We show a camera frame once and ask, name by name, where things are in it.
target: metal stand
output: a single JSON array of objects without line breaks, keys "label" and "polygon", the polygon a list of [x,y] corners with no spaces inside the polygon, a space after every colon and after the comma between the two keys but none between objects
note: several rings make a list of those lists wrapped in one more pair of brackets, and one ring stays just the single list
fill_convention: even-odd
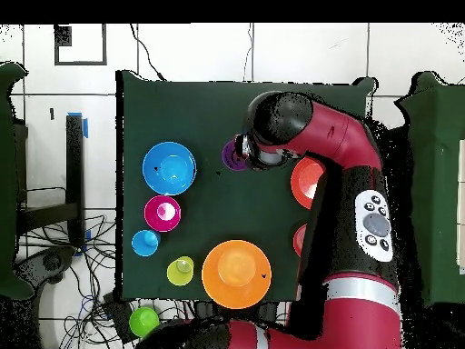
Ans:
[{"label": "metal stand", "polygon": [[[20,203],[26,202],[25,139],[27,127],[15,125],[16,166]],[[39,227],[68,222],[70,244],[84,244],[84,162],[83,122],[80,116],[66,117],[66,198],[64,204],[21,209],[17,216],[17,233],[25,234]]]}]

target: magenta bowl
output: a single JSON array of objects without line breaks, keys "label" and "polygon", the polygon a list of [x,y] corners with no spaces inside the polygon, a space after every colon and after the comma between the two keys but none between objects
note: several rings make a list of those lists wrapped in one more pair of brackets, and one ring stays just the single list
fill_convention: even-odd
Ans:
[{"label": "magenta bowl", "polygon": [[143,217],[157,232],[169,232],[181,221],[181,207],[171,196],[157,195],[145,205]]}]

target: dark green table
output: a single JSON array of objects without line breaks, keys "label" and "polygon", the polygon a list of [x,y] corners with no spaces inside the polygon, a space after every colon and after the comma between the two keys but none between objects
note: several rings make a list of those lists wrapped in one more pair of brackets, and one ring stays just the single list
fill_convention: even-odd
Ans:
[{"label": "dark green table", "polygon": [[[292,196],[292,165],[267,172],[234,172],[223,165],[221,152],[242,131],[248,104],[265,91],[313,94],[324,103],[352,115],[364,116],[373,79],[353,85],[248,84],[233,82],[150,82],[133,73],[117,74],[118,108],[123,109],[124,205],[123,298],[208,300],[201,271],[208,253],[219,243],[243,239],[259,246],[272,266],[268,301],[295,300],[299,257],[292,236],[307,222],[308,212]],[[164,141],[185,145],[195,157],[198,172],[193,185],[175,199],[182,220],[149,258],[131,246],[133,235],[148,225],[143,208],[156,193],[145,183],[145,154]],[[184,287],[170,284],[168,264],[182,255],[194,260],[193,280]]]}]

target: light blue cup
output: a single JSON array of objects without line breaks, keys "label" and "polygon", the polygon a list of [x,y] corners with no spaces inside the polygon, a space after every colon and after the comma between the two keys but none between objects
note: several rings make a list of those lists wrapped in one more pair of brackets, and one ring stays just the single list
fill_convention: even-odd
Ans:
[{"label": "light blue cup", "polygon": [[187,148],[176,142],[162,142],[145,155],[142,172],[156,193],[178,195],[191,186],[197,169]]},{"label": "light blue cup", "polygon": [[133,250],[141,257],[148,257],[156,252],[160,239],[160,235],[152,230],[141,230],[133,237]]}]

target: green cup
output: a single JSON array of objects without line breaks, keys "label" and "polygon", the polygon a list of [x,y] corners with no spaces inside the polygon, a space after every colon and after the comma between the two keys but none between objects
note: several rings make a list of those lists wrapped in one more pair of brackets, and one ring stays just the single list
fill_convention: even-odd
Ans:
[{"label": "green cup", "polygon": [[179,257],[172,261],[166,270],[168,281],[176,286],[189,284],[193,279],[193,259],[190,257]]},{"label": "green cup", "polygon": [[154,309],[141,306],[129,318],[129,327],[137,337],[146,337],[160,324],[158,314]]}]

